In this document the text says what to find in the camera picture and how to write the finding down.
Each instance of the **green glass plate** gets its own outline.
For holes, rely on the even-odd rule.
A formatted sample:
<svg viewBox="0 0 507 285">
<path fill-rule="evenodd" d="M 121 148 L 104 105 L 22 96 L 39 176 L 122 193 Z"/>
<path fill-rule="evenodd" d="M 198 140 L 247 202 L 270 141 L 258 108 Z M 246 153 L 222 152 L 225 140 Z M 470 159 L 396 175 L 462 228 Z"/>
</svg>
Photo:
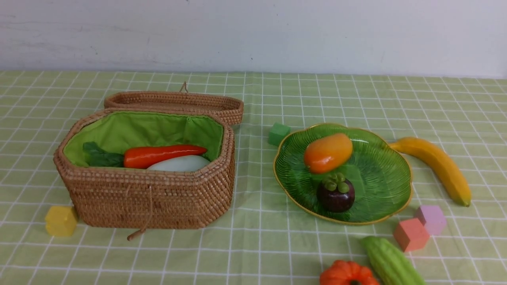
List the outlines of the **green glass plate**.
<svg viewBox="0 0 507 285">
<path fill-rule="evenodd" d="M 354 185 L 355 202 L 346 212 L 325 210 L 316 189 L 323 174 L 311 174 L 303 163 L 306 147 L 316 139 L 345 133 L 352 140 L 350 159 L 335 169 Z M 403 210 L 411 201 L 412 170 L 406 159 L 376 134 L 333 123 L 289 134 L 278 147 L 273 170 L 289 198 L 306 212 L 328 221 L 350 225 L 380 222 Z"/>
</svg>

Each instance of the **green fabric lining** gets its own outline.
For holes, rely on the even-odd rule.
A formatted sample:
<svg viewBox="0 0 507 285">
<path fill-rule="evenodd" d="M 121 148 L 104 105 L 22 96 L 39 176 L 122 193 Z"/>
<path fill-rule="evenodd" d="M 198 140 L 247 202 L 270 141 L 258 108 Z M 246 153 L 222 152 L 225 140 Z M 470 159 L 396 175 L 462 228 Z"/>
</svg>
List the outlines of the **green fabric lining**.
<svg viewBox="0 0 507 285">
<path fill-rule="evenodd" d="M 87 167 L 83 143 L 96 142 L 107 152 L 123 154 L 134 147 L 191 144 L 207 148 L 213 161 L 220 155 L 224 127 L 208 116 L 119 111 L 85 126 L 63 149 L 69 161 Z"/>
</svg>

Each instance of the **toy banana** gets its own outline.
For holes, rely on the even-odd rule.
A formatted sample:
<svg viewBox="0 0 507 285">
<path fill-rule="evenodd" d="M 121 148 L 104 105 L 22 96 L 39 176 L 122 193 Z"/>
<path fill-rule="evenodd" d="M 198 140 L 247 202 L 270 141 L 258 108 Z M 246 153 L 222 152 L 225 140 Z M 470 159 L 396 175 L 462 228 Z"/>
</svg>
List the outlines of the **toy banana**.
<svg viewBox="0 0 507 285">
<path fill-rule="evenodd" d="M 435 172 L 454 202 L 465 207 L 470 206 L 472 202 L 470 187 L 456 163 L 442 149 L 416 137 L 403 137 L 389 146 L 397 152 L 426 163 Z"/>
</svg>

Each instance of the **toy white radish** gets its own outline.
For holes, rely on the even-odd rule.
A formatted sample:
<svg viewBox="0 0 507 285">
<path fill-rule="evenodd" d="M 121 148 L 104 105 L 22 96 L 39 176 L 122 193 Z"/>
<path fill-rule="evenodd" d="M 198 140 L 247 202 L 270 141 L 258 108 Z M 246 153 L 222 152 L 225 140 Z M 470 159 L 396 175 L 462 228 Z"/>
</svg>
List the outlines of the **toy white radish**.
<svg viewBox="0 0 507 285">
<path fill-rule="evenodd" d="M 171 158 L 148 167 L 148 170 L 192 172 L 198 171 L 210 163 L 209 160 L 199 155 L 185 155 Z"/>
</svg>

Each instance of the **basket lid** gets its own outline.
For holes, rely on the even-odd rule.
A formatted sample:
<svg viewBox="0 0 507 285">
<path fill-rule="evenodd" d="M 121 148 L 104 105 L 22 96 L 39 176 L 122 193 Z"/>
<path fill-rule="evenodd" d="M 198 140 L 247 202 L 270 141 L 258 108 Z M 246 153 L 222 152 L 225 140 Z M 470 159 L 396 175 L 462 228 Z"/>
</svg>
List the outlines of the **basket lid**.
<svg viewBox="0 0 507 285">
<path fill-rule="evenodd" d="M 243 120 L 243 101 L 211 94 L 190 93 L 187 82 L 179 92 L 127 91 L 119 92 L 104 100 L 104 108 L 148 108 L 165 111 L 199 111 L 214 114 L 228 125 L 240 124 Z"/>
</svg>

